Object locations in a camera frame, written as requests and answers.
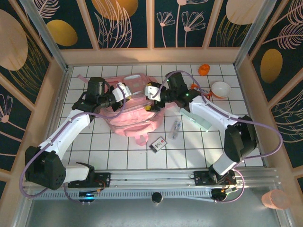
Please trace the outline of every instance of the orange cup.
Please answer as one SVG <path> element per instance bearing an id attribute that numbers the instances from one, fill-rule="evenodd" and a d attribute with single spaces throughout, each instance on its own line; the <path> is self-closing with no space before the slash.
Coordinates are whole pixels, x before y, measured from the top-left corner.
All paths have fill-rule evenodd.
<path id="1" fill-rule="evenodd" d="M 261 200 L 264 206 L 271 209 L 285 210 L 290 207 L 290 201 L 286 193 L 278 189 L 265 193 Z"/>

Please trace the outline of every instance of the green object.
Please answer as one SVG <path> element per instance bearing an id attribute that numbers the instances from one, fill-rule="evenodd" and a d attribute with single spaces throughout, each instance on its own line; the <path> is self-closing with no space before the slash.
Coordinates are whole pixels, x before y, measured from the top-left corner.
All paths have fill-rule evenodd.
<path id="1" fill-rule="evenodd" d="M 195 123 L 200 129 L 204 130 L 204 131 L 208 131 L 210 129 L 210 127 L 212 126 L 212 124 L 210 122 L 208 122 L 207 120 L 205 120 L 204 118 L 195 115 L 193 113 L 188 112 L 185 109 L 181 109 L 180 113 L 182 116 L 188 118 L 189 120 L 191 120 L 193 123 Z"/>

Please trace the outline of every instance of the black knob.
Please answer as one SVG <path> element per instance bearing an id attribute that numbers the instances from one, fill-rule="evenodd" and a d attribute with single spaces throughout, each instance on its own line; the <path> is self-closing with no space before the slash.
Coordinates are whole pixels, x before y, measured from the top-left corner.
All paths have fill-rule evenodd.
<path id="1" fill-rule="evenodd" d="M 162 199 L 163 199 L 163 196 L 159 192 L 155 192 L 151 196 L 151 200 L 156 204 L 159 204 L 162 201 Z"/>

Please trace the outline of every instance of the small card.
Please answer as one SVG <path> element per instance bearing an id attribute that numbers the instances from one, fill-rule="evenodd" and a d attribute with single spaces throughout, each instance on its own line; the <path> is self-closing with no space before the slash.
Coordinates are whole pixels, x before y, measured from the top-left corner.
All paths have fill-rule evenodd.
<path id="1" fill-rule="evenodd" d="M 162 137 L 158 138 L 156 141 L 154 141 L 151 145 L 150 148 L 152 149 L 153 152 L 157 153 L 159 150 L 161 150 L 167 142 L 165 139 Z"/>

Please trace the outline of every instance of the orange object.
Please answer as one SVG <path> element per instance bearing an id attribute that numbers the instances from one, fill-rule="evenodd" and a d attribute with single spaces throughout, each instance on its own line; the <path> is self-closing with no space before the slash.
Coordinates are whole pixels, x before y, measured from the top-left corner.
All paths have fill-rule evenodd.
<path id="1" fill-rule="evenodd" d="M 196 90 L 198 90 L 198 85 L 197 84 L 192 84 L 191 85 L 191 89 L 195 89 L 196 88 Z M 206 91 L 206 90 L 204 90 L 204 89 L 202 89 L 203 91 L 204 91 L 204 96 L 208 99 L 208 100 L 210 100 L 210 97 L 212 96 L 212 92 L 211 91 Z"/>
<path id="2" fill-rule="evenodd" d="M 210 70 L 210 66 L 209 65 L 201 65 L 198 69 L 198 73 L 201 75 L 201 76 L 205 76 L 208 74 Z"/>
<path id="3" fill-rule="evenodd" d="M 285 210 L 290 207 L 288 196 L 278 189 L 265 193 L 261 200 L 264 206 L 271 209 Z"/>

